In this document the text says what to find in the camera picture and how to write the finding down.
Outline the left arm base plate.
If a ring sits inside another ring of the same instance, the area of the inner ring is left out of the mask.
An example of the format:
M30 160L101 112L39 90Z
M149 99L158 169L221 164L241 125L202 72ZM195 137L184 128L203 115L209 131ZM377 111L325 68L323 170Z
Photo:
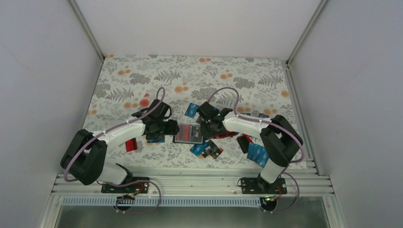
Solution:
M121 194L146 194L148 193L148 177L132 177L121 183L119 187L110 184L102 184L102 193L121 193Z

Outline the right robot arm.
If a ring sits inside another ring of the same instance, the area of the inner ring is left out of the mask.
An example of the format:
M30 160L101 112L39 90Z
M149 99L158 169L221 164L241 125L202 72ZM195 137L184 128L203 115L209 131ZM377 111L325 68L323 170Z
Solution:
M257 181L262 193L270 193L275 188L279 175L291 164L296 153L303 149L301 137L281 115L270 119L239 114L230 108L218 111L208 102L204 102L197 113L202 117L201 134L204 137L229 131L261 139L269 155Z

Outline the black logo card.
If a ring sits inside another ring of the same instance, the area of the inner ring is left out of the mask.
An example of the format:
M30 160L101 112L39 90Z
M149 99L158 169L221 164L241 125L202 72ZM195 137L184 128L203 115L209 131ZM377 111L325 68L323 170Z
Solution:
M191 130L191 142L202 143L204 141L201 129L199 126L193 126Z

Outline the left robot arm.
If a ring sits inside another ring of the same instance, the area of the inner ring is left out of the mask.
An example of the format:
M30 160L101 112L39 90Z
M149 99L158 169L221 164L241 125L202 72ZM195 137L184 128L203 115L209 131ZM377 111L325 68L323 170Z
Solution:
M73 179L65 180L79 181L84 185L96 181L108 182L120 192L129 191L132 187L129 170L117 163L107 163L108 150L141 136L145 136L147 140L156 140L166 135L175 136L179 132L179 126L177 121L170 119L171 115L171 107L155 99L149 107L107 130L79 130L60 162L65 175L73 176Z

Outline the black card holder wallet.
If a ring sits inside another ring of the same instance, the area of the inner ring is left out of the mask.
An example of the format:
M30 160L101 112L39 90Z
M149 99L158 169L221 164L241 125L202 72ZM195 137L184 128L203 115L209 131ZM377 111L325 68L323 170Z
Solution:
M200 125L179 124L179 132L173 137L173 143L204 144L205 138Z

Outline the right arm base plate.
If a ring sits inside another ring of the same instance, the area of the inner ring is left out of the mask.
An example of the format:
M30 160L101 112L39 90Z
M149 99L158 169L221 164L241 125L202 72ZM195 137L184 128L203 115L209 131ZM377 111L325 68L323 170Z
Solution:
M287 185L284 178L277 178L274 183L265 182L259 178L240 178L237 185L243 194L287 194Z

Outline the red striped card back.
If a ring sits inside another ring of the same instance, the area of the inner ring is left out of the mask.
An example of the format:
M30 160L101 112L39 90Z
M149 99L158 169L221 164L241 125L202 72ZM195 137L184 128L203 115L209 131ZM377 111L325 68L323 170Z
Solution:
M176 143L188 143L191 141L191 130L192 126L190 124L180 124L178 125L179 132L174 138Z

